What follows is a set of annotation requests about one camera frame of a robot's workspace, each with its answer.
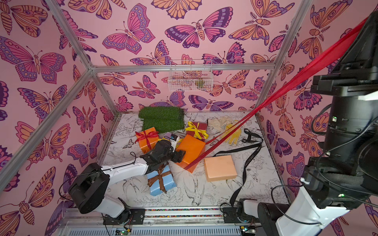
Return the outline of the large orange gift box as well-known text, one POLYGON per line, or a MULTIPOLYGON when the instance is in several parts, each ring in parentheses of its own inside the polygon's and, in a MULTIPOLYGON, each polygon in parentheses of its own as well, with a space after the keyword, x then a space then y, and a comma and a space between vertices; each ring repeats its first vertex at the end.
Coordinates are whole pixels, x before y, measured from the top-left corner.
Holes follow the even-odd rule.
POLYGON ((183 141, 176 148, 177 151, 185 151, 183 160, 176 165, 185 169, 190 165, 194 160, 196 160, 201 154, 205 152, 206 143, 202 140, 199 140, 191 135, 186 135, 183 141))

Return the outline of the peach gift box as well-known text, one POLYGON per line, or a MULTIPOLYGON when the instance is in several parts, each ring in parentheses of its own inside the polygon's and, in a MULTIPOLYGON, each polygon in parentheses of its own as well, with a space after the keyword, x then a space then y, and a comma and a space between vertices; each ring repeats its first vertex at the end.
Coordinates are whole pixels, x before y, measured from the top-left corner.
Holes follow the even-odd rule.
POLYGON ((204 158, 204 169, 208 182, 232 180, 238 176, 231 155, 204 158))

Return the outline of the black printed ribbon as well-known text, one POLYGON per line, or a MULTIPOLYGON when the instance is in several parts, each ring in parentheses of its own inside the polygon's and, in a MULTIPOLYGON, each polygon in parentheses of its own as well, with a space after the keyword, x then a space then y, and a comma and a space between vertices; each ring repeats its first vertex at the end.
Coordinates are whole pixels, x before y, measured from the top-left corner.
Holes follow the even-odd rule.
POLYGON ((242 190, 243 186, 245 185, 245 183, 247 181, 247 168, 248 168, 249 164, 256 158, 256 156, 258 155, 258 153, 262 149, 263 138, 259 134, 253 133, 247 128, 244 129, 244 133, 247 134, 247 138, 243 138, 242 142, 246 143, 246 144, 250 144, 250 145, 240 147, 240 148, 234 148, 234 149, 230 149, 230 150, 226 150, 226 151, 220 151, 220 152, 218 152, 214 155, 214 157, 218 157, 221 154, 232 154, 232 153, 237 153, 237 152, 241 152, 241 151, 245 151, 245 150, 249 150, 249 149, 255 149, 254 152, 247 158, 247 160, 244 163, 243 174, 242 174, 242 184, 240 185, 240 187, 237 190, 234 191, 234 193, 230 197, 230 200, 229 200, 228 203, 220 204, 220 208, 223 205, 228 205, 230 207, 234 207, 236 199, 237 199, 240 191, 242 190))

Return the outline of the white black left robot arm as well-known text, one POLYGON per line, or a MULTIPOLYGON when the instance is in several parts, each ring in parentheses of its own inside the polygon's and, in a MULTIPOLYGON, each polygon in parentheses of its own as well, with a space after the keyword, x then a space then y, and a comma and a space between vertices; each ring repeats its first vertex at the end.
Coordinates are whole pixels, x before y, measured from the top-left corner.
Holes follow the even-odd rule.
POLYGON ((148 180, 148 185, 159 181, 161 191, 165 192, 163 178, 171 172, 164 172, 164 168, 169 161, 182 162, 185 154, 184 150, 175 149, 170 141, 160 140, 152 150, 132 161, 102 167, 93 163, 76 177, 70 185, 69 195, 81 214, 96 211, 118 224, 128 223, 130 207, 121 198, 108 195, 108 187, 132 177, 156 173, 148 180))

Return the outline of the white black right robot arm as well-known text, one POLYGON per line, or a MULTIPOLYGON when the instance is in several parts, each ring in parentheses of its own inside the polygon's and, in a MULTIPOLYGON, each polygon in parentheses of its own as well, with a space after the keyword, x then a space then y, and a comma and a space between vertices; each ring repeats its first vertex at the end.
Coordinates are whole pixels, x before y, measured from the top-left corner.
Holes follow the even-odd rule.
POLYGON ((342 37, 274 93, 275 100, 312 79, 311 92, 332 97, 324 143, 312 154, 290 205, 260 203, 268 236, 317 236, 378 194, 378 13, 342 37))

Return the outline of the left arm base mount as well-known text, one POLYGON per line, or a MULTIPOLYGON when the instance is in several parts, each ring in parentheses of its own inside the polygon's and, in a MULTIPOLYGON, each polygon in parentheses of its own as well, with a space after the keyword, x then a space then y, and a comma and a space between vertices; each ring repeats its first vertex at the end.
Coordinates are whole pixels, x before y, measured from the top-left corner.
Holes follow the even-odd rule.
POLYGON ((121 215, 116 218, 106 215, 103 220, 103 225, 142 225, 145 219, 145 212, 145 208, 132 208, 124 210, 121 215))

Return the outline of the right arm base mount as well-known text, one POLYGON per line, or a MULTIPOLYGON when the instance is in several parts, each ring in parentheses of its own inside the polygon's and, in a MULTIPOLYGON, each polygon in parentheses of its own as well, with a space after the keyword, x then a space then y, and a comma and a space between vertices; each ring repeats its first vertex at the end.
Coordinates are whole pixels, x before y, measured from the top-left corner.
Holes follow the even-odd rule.
POLYGON ((236 206, 230 203, 220 204, 220 211, 225 223, 254 224, 258 220, 259 202, 253 199, 240 199, 236 206))

